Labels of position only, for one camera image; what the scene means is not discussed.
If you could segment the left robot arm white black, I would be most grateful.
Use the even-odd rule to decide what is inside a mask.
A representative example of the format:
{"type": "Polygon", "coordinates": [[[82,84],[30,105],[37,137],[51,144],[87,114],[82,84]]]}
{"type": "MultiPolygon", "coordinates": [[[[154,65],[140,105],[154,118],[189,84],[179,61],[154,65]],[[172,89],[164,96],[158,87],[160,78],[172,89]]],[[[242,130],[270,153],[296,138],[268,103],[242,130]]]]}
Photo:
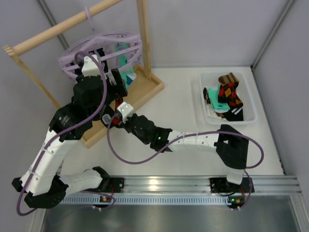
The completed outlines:
{"type": "Polygon", "coordinates": [[[101,167],[87,169],[81,174],[57,175],[70,149],[93,127],[113,115],[110,103],[121,104],[127,96],[126,83],[118,69],[111,70],[115,83],[109,79],[103,89],[100,75],[77,77],[70,103],[59,108],[52,118],[45,141],[29,170],[12,181],[16,191],[25,194],[24,201],[32,209],[50,209],[66,196],[80,191],[113,193],[122,178],[111,178],[101,167]]]}

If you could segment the brown striped sock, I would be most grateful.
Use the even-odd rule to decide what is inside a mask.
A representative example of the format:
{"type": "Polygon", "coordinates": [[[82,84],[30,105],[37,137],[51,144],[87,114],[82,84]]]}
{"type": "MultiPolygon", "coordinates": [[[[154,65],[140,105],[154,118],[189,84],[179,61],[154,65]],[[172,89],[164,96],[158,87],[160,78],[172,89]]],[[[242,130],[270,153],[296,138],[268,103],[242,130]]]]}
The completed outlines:
{"type": "Polygon", "coordinates": [[[231,72],[226,75],[222,75],[218,78],[218,81],[221,85],[226,85],[230,83],[238,83],[239,80],[236,78],[236,76],[231,72]]]}

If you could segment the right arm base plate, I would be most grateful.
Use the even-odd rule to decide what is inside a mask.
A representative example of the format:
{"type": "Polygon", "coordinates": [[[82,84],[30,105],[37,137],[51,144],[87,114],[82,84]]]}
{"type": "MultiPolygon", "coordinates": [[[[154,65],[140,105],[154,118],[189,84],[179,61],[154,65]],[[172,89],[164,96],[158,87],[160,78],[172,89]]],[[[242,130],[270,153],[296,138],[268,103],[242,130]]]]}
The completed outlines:
{"type": "Polygon", "coordinates": [[[210,178],[211,193],[254,193],[254,186],[251,178],[245,177],[240,185],[227,181],[225,177],[210,178]]]}

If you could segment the purple round clip hanger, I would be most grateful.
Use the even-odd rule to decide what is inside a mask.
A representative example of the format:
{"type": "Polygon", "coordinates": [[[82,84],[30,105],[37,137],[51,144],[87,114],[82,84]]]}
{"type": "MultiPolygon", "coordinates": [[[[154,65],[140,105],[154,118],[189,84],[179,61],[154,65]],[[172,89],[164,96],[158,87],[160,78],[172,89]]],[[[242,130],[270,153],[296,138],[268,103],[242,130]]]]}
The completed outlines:
{"type": "Polygon", "coordinates": [[[99,58],[107,77],[112,77],[111,70],[117,68],[126,87],[129,87],[137,77],[133,66],[139,64],[141,60],[140,35],[125,31],[97,33],[87,7],[84,8],[84,12],[93,35],[71,45],[58,59],[63,73],[75,82],[77,76],[82,73],[84,57],[79,55],[76,61],[74,56],[77,51],[85,51],[99,58]]]}

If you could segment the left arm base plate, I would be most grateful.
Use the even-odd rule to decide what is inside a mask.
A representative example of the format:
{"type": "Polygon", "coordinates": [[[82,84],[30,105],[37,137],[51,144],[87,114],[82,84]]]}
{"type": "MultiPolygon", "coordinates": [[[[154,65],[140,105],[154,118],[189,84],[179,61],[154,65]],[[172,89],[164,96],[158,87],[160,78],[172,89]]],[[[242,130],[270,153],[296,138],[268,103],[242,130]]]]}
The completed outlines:
{"type": "Polygon", "coordinates": [[[107,187],[105,188],[106,193],[123,193],[125,186],[125,179],[122,177],[111,177],[107,187]]]}

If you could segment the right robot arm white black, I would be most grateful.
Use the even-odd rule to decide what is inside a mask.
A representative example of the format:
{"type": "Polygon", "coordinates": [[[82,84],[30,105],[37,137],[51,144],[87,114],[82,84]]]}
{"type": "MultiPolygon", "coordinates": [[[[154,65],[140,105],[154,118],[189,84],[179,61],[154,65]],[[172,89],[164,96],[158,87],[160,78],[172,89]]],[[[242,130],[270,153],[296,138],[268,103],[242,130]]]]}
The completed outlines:
{"type": "Polygon", "coordinates": [[[249,141],[229,125],[214,133],[183,132],[158,127],[145,116],[133,114],[122,122],[123,128],[156,152],[196,150],[217,154],[227,167],[227,182],[239,185],[247,165],[249,141]]]}

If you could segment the red orange argyle sock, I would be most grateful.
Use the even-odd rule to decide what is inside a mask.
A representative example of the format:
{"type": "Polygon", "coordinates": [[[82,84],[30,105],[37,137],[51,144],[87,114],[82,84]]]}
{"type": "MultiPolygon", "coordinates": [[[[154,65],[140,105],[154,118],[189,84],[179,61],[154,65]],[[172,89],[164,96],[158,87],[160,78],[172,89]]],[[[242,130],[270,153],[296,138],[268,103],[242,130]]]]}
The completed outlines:
{"type": "Polygon", "coordinates": [[[220,85],[218,93],[218,102],[227,103],[231,108],[239,108],[243,106],[242,100],[238,97],[236,90],[239,82],[220,85]]]}
{"type": "Polygon", "coordinates": [[[117,128],[121,127],[121,124],[122,124],[121,114],[118,112],[117,108],[120,106],[120,104],[123,103],[123,101],[124,101],[123,97],[118,97],[115,100],[114,111],[115,111],[116,117],[113,119],[112,123],[113,123],[113,126],[117,128]]]}

